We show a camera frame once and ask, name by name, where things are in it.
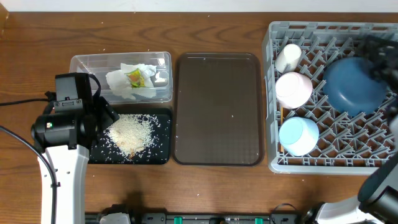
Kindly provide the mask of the green snack wrapper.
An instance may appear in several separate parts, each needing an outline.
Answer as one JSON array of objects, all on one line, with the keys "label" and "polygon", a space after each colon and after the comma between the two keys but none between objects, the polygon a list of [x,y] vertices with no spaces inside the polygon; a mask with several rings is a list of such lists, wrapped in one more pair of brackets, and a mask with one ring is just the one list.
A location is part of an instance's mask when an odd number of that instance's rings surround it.
[{"label": "green snack wrapper", "polygon": [[131,72],[126,73],[130,84],[133,88],[140,88],[145,86],[144,77],[141,75],[141,71],[137,68]]}]

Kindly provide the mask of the light blue bowl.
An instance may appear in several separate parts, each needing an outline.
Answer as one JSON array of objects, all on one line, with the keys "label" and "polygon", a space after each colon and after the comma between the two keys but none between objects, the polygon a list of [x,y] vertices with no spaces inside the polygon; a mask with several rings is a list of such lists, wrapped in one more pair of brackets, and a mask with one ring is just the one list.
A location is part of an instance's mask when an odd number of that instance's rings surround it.
[{"label": "light blue bowl", "polygon": [[304,156],[314,150],[319,135],[319,128],[314,121],[292,117],[284,121],[280,127],[279,142],[289,154]]}]

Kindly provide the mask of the pink bowl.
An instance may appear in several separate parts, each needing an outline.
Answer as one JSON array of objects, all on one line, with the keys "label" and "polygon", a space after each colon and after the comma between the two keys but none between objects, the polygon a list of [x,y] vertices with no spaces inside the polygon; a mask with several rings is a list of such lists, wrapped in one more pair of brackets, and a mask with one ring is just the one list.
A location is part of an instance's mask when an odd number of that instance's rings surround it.
[{"label": "pink bowl", "polygon": [[275,83],[275,93],[283,108],[295,109],[304,105],[313,91],[311,79],[297,72],[282,75]]}]

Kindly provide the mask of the pile of white rice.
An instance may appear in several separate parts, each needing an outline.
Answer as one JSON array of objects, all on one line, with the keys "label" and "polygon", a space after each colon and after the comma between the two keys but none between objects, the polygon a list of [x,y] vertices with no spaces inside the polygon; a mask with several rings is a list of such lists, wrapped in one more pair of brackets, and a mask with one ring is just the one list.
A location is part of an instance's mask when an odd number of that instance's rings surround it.
[{"label": "pile of white rice", "polygon": [[159,118],[149,114],[121,114],[119,119],[106,128],[95,149],[106,162],[135,162],[149,160],[158,155],[156,149],[164,144],[156,128],[161,127]]}]

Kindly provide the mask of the wooden chopstick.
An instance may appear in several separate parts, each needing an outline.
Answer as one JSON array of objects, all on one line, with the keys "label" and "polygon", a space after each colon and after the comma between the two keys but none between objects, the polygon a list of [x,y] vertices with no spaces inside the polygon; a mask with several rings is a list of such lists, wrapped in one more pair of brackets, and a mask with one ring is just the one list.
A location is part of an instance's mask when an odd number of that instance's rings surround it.
[{"label": "wooden chopstick", "polygon": [[284,108],[280,105],[280,125],[284,122]]}]

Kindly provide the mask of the white napkin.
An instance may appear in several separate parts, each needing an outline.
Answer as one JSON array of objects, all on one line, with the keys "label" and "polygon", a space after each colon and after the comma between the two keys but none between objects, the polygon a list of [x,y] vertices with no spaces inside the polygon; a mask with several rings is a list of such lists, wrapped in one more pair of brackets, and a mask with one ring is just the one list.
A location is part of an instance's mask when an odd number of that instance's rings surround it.
[{"label": "white napkin", "polygon": [[[141,71],[141,75],[144,77],[145,86],[133,88],[128,77],[126,76],[126,73],[137,68]],[[106,81],[112,93],[116,96],[121,96],[124,99],[135,100],[136,95],[146,98],[153,98],[156,95],[156,91],[154,90],[154,84],[151,78],[155,76],[156,72],[157,68],[155,65],[146,65],[143,63],[137,65],[128,65],[121,63],[119,70],[108,72],[106,74]]]}]

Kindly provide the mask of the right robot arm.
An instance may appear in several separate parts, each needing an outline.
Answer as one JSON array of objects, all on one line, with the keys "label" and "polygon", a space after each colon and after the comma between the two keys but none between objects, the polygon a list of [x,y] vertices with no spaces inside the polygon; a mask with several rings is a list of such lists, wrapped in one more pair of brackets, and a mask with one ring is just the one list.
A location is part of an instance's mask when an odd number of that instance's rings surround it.
[{"label": "right robot arm", "polygon": [[[384,81],[397,93],[397,42],[375,36],[365,38],[360,56],[373,63],[371,78]],[[358,196],[319,203],[300,218],[300,223],[397,223],[397,155],[372,173]]]}]

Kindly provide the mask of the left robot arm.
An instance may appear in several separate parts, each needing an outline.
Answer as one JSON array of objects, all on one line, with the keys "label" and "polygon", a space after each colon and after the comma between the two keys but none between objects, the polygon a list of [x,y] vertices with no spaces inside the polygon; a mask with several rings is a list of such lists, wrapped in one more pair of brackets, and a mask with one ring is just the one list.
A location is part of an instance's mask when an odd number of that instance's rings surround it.
[{"label": "left robot arm", "polygon": [[102,96],[49,101],[32,125],[42,181],[42,223],[84,223],[90,149],[118,118]]}]

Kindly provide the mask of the dark blue plate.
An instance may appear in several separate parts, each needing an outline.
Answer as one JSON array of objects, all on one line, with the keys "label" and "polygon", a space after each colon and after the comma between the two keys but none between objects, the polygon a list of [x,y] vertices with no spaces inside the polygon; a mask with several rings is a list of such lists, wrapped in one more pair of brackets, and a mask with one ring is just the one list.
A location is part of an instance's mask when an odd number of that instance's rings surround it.
[{"label": "dark blue plate", "polygon": [[373,63],[347,57],[332,63],[324,72],[323,92],[334,109],[350,116],[376,111],[387,93],[387,83],[371,77]]}]

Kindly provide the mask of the cream plastic cup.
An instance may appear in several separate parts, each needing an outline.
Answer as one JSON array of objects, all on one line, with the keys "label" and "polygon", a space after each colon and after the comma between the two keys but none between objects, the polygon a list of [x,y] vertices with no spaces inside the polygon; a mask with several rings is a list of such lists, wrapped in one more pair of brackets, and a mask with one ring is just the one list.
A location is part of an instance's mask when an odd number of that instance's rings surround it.
[{"label": "cream plastic cup", "polygon": [[274,65],[278,72],[293,72],[301,57],[302,50],[296,44],[287,44],[277,56]]}]

